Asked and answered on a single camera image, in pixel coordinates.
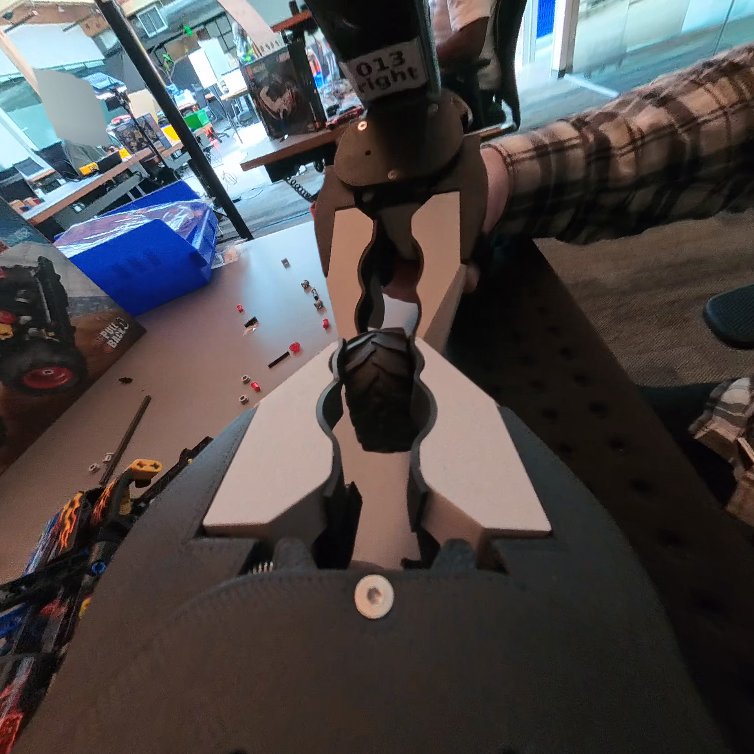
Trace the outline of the black office chair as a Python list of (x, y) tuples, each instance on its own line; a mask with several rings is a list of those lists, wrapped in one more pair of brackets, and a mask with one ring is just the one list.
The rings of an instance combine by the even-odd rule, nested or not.
[(489, 17), (485, 43), (477, 62), (473, 63), (471, 91), (475, 127), (499, 124), (501, 112), (494, 110), (505, 106), (511, 112), (506, 119), (514, 130), (521, 124), (520, 95), (517, 86), (515, 59), (516, 46), (523, 23), (526, 1), (495, 1), (489, 3)]

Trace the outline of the dark printed box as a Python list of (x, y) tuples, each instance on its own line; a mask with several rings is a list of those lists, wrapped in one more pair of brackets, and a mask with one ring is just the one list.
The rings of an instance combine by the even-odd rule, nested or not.
[(244, 64), (242, 72), (270, 139), (314, 134), (326, 128), (326, 113), (303, 41), (285, 44)]

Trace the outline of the person's right forearm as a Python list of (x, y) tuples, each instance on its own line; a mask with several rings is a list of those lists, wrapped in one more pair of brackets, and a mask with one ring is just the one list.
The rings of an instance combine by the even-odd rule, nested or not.
[(748, 210), (753, 44), (494, 142), (511, 192), (493, 232), (588, 244)]

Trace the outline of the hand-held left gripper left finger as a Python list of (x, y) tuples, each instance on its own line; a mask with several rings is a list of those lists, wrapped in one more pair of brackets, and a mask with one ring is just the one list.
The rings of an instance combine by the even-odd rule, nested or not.
[(203, 518), (206, 533), (295, 538), (324, 569), (353, 557), (362, 497), (346, 483), (334, 427), (343, 417), (339, 358), (329, 344), (262, 398)]

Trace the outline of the clear plastic bag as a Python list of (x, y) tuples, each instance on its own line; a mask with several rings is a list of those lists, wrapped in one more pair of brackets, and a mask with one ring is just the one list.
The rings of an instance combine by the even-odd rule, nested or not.
[(177, 201), (94, 217), (63, 231), (53, 244), (73, 257), (106, 243), (123, 243), (134, 232), (146, 231), (148, 240), (167, 236), (168, 240), (181, 238), (197, 246), (203, 231), (216, 227), (216, 214), (205, 202)]

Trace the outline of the long background table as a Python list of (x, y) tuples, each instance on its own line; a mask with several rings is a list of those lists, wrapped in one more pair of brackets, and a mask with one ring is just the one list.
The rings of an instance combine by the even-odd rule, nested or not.
[(147, 168), (155, 161), (154, 155), (143, 149), (102, 174), (65, 183), (46, 194), (40, 204), (17, 213), (38, 230), (43, 225), (67, 230), (150, 193), (157, 186), (157, 177), (155, 170)]

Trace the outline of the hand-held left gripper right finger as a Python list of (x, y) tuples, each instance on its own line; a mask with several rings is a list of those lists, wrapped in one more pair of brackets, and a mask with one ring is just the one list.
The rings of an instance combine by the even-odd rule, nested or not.
[(463, 541), (476, 560), (500, 538), (547, 538), (552, 525), (501, 407), (423, 339), (415, 388), (424, 421), (411, 447), (412, 530), (442, 547)]

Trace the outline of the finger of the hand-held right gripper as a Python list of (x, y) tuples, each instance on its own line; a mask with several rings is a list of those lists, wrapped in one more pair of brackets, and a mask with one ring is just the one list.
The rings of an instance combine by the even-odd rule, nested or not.
[(375, 221), (357, 208), (335, 212), (326, 283), (339, 337), (351, 341), (384, 321)]
[(442, 353), (467, 276), (461, 260), (460, 193), (433, 195), (413, 214), (411, 232), (421, 254), (415, 336)]

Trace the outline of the black metal pole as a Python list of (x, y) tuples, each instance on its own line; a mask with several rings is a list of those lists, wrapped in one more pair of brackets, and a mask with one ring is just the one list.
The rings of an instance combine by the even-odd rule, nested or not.
[(134, 64), (134, 67), (146, 84), (146, 88), (149, 89), (167, 120), (174, 127), (179, 140), (190, 156), (189, 161), (194, 174), (207, 190), (213, 204), (221, 208), (241, 239), (253, 240), (252, 232), (247, 227), (238, 208), (231, 200), (220, 178), (212, 168), (209, 159), (196, 140), (191, 127), (187, 125), (175, 102), (168, 94), (164, 81), (159, 75), (154, 62), (139, 42), (117, 2), (95, 1), (95, 4), (128, 58)]

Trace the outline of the toy brick monster truck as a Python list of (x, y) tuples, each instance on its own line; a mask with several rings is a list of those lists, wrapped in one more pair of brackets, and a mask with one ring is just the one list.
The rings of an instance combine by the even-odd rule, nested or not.
[(47, 522), (23, 574), (1, 586), (1, 752), (11, 752), (66, 657), (93, 592), (154, 498), (212, 442), (185, 448), (167, 471), (137, 459), (77, 492)]

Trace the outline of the long black axle rod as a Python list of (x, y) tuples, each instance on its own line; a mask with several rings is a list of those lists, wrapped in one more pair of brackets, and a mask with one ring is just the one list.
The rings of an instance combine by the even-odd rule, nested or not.
[(137, 428), (139, 427), (139, 424), (142, 421), (151, 401), (152, 401), (151, 395), (146, 395), (143, 398), (142, 402), (139, 405), (138, 410), (134, 414), (134, 417), (131, 419), (130, 423), (128, 424), (127, 430), (124, 432), (124, 435), (119, 441), (115, 452), (112, 453), (111, 457), (108, 459), (108, 461), (106, 461), (102, 476), (100, 476), (99, 478), (100, 486), (104, 487), (110, 482), (122, 456), (124, 455), (127, 447), (130, 444), (130, 441), (132, 440), (134, 434), (136, 433)]

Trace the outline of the printed toy truck box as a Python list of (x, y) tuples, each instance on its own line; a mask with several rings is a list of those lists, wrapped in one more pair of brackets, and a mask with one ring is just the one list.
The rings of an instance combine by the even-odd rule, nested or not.
[(1, 472), (146, 330), (1, 200)]

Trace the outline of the black toy wheel blue rim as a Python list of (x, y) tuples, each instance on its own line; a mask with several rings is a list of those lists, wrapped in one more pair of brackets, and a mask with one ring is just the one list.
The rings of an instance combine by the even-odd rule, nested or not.
[(347, 341), (340, 375), (356, 439), (366, 452), (410, 451), (415, 362), (401, 328), (371, 330)]

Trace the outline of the blue storage bin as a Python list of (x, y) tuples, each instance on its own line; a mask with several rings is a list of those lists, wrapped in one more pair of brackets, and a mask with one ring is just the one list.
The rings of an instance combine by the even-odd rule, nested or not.
[[(177, 181), (102, 215), (160, 203), (201, 200), (186, 182)], [(206, 228), (194, 246), (181, 238), (148, 240), (136, 231), (123, 243), (106, 243), (68, 257), (119, 307), (137, 316), (207, 285), (216, 254), (218, 225)]]

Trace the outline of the background wooden table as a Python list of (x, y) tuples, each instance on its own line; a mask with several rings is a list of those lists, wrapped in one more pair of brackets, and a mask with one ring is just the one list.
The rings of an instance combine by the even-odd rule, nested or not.
[(357, 125), (361, 122), (341, 124), (315, 134), (267, 139), (239, 159), (240, 169), (246, 172), (263, 167), (274, 183), (302, 165), (329, 164), (343, 134)]

